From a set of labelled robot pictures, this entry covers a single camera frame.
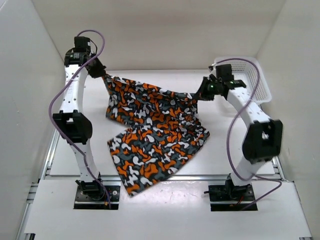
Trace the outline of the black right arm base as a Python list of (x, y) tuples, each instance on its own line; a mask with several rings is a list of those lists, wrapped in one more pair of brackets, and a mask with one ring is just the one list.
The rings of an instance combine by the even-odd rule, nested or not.
[(203, 194), (209, 196), (211, 212), (258, 211), (251, 183), (235, 186), (228, 177), (224, 184), (209, 185)]

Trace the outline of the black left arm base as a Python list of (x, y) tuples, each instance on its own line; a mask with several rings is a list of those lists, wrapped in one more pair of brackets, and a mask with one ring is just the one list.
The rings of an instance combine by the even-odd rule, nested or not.
[(104, 188), (97, 182), (75, 181), (77, 189), (73, 208), (75, 210), (118, 210), (121, 195), (120, 183), (104, 183)]

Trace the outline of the orange camouflage shorts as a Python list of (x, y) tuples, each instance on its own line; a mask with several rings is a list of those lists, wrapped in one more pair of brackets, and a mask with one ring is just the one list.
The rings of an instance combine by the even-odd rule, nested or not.
[(126, 127), (107, 146), (129, 196), (169, 179), (209, 138), (191, 93), (109, 74), (102, 79), (109, 94), (105, 115)]

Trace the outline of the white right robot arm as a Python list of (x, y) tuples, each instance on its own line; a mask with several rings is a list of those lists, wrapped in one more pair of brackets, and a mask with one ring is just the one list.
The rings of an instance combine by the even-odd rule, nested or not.
[[(242, 80), (223, 81), (213, 74), (204, 76), (202, 83), (194, 94), (196, 100), (212, 101), (215, 96), (222, 96), (237, 111), (227, 131), (226, 151), (232, 168), (232, 183), (225, 186), (224, 193), (230, 200), (238, 199), (242, 186), (250, 184), (259, 169), (281, 151), (283, 123), (273, 120), (252, 100), (250, 92)], [(246, 134), (242, 141), (242, 157), (238, 165), (233, 165), (230, 152), (230, 137), (233, 126), (240, 117), (245, 126)]]

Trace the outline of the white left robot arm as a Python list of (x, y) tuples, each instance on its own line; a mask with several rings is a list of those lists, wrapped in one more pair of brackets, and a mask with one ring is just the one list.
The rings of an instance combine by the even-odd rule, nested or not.
[(83, 95), (87, 76), (95, 72), (96, 59), (91, 50), (72, 48), (65, 54), (65, 87), (59, 112), (52, 118), (60, 135), (70, 145), (80, 172), (76, 181), (80, 191), (93, 200), (100, 200), (105, 194), (101, 174), (94, 162), (90, 139), (93, 125), (83, 113)]

